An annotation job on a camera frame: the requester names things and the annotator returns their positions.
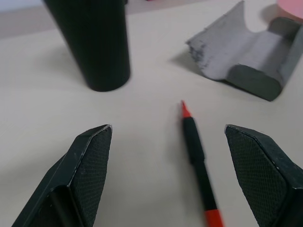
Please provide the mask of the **grey foam block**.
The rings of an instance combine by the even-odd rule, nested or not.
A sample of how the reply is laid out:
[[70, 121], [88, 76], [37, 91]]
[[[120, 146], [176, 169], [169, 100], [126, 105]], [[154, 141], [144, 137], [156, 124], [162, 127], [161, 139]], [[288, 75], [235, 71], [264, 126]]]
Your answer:
[[277, 17], [267, 30], [252, 32], [246, 27], [240, 1], [187, 45], [205, 78], [273, 101], [303, 55], [303, 24]]

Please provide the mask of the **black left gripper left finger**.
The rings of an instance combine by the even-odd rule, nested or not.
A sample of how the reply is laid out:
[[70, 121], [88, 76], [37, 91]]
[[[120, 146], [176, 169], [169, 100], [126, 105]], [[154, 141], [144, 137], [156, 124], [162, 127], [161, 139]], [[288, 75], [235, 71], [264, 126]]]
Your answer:
[[46, 172], [12, 227], [93, 227], [111, 139], [110, 124], [78, 135]]

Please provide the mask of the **black and red pen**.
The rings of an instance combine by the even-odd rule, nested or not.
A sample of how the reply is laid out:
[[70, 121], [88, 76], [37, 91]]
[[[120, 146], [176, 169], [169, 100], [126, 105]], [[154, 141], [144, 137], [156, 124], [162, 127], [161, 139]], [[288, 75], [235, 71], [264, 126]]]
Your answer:
[[224, 227], [220, 210], [217, 207], [212, 190], [208, 171], [205, 166], [205, 155], [202, 142], [191, 113], [187, 109], [185, 101], [181, 101], [182, 130], [189, 156], [190, 164], [196, 175], [196, 180], [204, 207], [204, 216], [207, 227]]

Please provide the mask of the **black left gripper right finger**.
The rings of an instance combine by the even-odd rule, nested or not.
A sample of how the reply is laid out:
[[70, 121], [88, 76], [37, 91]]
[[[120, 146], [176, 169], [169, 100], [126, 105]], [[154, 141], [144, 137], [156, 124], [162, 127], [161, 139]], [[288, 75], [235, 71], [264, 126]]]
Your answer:
[[231, 124], [224, 133], [259, 227], [303, 227], [303, 169], [268, 135]]

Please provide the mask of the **black cylindrical pen holder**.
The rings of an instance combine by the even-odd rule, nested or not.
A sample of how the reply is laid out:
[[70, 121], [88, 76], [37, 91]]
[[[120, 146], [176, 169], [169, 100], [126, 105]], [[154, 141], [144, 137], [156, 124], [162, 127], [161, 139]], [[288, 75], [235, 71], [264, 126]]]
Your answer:
[[88, 86], [120, 88], [130, 78], [127, 0], [43, 0]]

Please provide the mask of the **pink round object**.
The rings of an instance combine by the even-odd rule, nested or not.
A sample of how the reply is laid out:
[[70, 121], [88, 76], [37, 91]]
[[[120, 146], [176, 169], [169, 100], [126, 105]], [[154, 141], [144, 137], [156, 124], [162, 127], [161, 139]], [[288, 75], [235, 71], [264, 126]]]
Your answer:
[[277, 0], [278, 14], [303, 23], [303, 0]]

